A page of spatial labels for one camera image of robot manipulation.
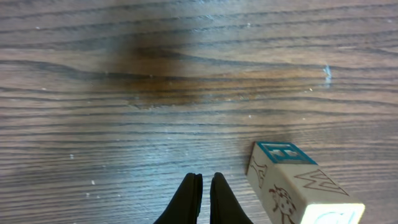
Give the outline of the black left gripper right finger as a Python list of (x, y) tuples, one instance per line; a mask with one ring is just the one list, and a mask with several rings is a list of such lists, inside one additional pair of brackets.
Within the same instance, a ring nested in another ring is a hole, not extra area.
[(211, 181), (210, 224), (252, 224), (220, 172)]

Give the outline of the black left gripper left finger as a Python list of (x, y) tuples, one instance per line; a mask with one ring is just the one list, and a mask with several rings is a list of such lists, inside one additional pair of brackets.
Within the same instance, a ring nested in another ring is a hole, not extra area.
[(201, 174), (188, 173), (154, 224), (196, 224), (203, 195)]

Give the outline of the wooden block blue letter H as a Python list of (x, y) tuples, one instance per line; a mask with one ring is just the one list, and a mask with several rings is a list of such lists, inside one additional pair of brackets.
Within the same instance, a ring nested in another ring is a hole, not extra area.
[(256, 141), (246, 175), (252, 170), (257, 177), (258, 188), (261, 189), (268, 171), (276, 164), (316, 165), (317, 163), (290, 142)]

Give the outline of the wooden block red letter U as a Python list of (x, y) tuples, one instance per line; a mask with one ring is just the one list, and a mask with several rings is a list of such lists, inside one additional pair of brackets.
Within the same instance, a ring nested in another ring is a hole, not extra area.
[(362, 203), (319, 166), (297, 164), (277, 164), (265, 182), (262, 199), (274, 224), (301, 224), (311, 204)]

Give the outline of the wooden block yellow letter S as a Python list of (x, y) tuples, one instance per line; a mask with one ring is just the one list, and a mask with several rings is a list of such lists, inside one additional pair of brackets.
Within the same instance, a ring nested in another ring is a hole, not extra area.
[(362, 203), (311, 204), (301, 224), (357, 224), (365, 210)]

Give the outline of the clear tape patch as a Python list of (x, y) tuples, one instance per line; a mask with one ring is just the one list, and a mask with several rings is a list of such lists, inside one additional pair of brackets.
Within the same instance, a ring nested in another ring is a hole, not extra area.
[(323, 68), (323, 71), (325, 73), (325, 87), (329, 88), (329, 87), (331, 87), (332, 78), (333, 78), (330, 66), (325, 65), (325, 67)]

